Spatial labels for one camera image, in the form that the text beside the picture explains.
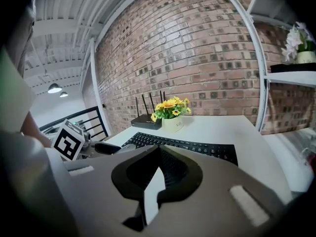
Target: flower arrangement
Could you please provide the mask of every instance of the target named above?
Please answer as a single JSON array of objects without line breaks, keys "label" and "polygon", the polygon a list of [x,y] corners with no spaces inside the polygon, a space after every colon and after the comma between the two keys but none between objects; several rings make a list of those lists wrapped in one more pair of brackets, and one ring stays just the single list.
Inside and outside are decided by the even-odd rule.
[{"label": "flower arrangement", "polygon": [[161,104],[156,105],[156,111],[152,114],[151,118],[153,122],[157,119],[173,119],[179,115],[185,113],[191,113],[191,109],[187,106],[189,100],[186,98],[184,101],[178,97],[173,97]]},{"label": "flower arrangement", "polygon": [[300,52],[315,51],[315,40],[306,24],[296,22],[296,25],[287,34],[286,49],[282,48],[282,54],[286,57],[286,61],[290,60],[290,56],[295,59]]}]

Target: potted plant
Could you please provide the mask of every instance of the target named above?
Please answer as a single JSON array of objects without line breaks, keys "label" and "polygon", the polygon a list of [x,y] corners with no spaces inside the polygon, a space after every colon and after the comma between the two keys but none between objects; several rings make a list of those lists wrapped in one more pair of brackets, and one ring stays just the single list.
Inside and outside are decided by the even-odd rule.
[{"label": "potted plant", "polygon": [[282,48],[282,54],[286,61],[292,57],[298,64],[316,62],[316,45],[312,34],[305,23],[296,22],[296,25],[287,34],[286,49]]},{"label": "potted plant", "polygon": [[152,120],[156,122],[157,119],[162,119],[162,127],[167,132],[176,132],[183,126],[182,115],[191,113],[188,107],[189,100],[184,101],[178,97],[173,97],[161,104],[156,105],[156,111],[152,114]]}]

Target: black keyboard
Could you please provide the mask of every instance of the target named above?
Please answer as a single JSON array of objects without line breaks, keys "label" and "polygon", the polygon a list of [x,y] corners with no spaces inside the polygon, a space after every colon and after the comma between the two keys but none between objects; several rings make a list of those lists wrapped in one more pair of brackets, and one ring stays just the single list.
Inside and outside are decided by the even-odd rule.
[{"label": "black keyboard", "polygon": [[234,145],[208,144],[174,140],[141,132],[136,133],[133,137],[126,141],[122,145],[122,147],[125,147],[128,144],[134,144],[136,145],[136,148],[141,148],[148,145],[169,145],[177,148],[188,149],[204,155],[224,159],[238,166]]}]

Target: white ceiling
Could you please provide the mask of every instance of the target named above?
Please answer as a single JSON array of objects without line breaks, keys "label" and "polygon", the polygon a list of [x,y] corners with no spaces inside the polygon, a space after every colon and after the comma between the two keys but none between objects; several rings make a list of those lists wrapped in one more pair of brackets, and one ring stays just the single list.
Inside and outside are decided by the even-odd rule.
[{"label": "white ceiling", "polygon": [[36,0],[36,21],[27,49],[24,79],[37,94],[52,82],[80,84],[91,37],[98,37],[125,0]]}]

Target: black tray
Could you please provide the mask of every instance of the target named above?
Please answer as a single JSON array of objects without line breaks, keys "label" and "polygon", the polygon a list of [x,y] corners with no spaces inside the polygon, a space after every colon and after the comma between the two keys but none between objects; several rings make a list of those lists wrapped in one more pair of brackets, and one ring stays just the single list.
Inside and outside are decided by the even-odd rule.
[{"label": "black tray", "polygon": [[293,71],[316,71],[316,63],[303,64],[277,64],[270,66],[271,73],[293,72]]}]

